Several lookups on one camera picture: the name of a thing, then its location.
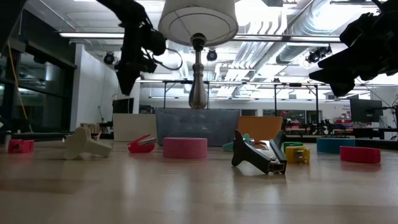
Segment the lamp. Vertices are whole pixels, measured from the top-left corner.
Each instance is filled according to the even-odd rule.
[[[238,33],[234,1],[166,0],[158,28],[169,40],[195,49],[189,105],[203,109],[207,102],[201,51],[223,44]]]

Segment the wooden table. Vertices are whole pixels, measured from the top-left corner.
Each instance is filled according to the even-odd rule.
[[[366,165],[307,146],[311,166],[264,175],[218,148],[187,161],[115,143],[109,158],[65,161],[59,142],[39,142],[0,155],[0,223],[398,223],[398,154]]]

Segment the orange panel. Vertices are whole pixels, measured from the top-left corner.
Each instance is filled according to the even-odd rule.
[[[248,133],[258,143],[275,138],[281,130],[282,121],[282,117],[240,116],[238,130],[240,133]]]

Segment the teal object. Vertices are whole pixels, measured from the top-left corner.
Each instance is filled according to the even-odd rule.
[[[243,141],[250,144],[251,146],[254,145],[254,139],[250,138],[248,134],[243,135]],[[227,144],[223,145],[223,150],[227,152],[233,152],[234,151],[234,142],[230,142]]]
[[[340,154],[340,146],[355,146],[355,139],[348,138],[318,138],[317,151]]]
[[[304,146],[302,142],[284,142],[284,153],[286,153],[286,147],[289,146]]]

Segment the white lampshade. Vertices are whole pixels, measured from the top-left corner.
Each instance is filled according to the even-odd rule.
[[[196,33],[206,37],[205,47],[223,44],[238,33],[234,0],[166,0],[158,28],[182,45]]]

